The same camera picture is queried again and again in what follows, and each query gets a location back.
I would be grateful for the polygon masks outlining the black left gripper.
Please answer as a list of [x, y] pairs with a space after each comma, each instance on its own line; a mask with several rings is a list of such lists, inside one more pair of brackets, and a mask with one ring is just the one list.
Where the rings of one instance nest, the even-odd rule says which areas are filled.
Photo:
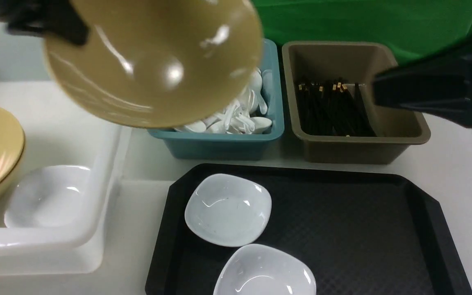
[[0, 0], [0, 23], [11, 35], [50, 32], [73, 45], [86, 44], [89, 28], [69, 0]]

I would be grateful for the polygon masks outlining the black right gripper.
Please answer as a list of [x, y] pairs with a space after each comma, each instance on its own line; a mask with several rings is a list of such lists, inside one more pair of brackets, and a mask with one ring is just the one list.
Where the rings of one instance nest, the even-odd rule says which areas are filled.
[[427, 113], [472, 129], [472, 33], [419, 60], [377, 73], [377, 106]]

